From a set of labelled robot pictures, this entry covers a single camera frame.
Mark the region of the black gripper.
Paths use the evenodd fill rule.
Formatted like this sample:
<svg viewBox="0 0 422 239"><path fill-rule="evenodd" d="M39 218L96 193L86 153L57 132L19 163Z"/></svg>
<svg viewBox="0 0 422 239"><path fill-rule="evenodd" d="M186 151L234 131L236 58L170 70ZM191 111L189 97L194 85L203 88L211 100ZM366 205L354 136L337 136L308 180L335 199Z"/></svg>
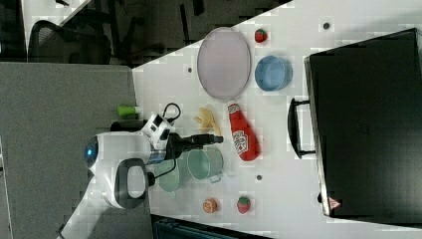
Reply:
<svg viewBox="0 0 422 239"><path fill-rule="evenodd" d="M165 158L177 159L183 152L190 151L192 149L202 149L205 145L211 143L222 143L223 141L223 136L208 133L181 137L178 133L172 132L167 141Z"/></svg>

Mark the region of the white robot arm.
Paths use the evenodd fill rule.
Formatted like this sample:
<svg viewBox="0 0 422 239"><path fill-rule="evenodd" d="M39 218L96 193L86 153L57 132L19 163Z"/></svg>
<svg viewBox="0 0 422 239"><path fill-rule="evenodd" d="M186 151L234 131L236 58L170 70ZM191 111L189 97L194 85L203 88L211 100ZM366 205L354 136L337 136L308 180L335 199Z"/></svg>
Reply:
<svg viewBox="0 0 422 239"><path fill-rule="evenodd" d="M182 137L169 119L152 115L137 131L99 133L87 144L85 163L92 174L87 190L57 239L89 239L102 214L110 209L133 209L146 199L157 176L146 168L182 153L221 143L220 135Z"/></svg>

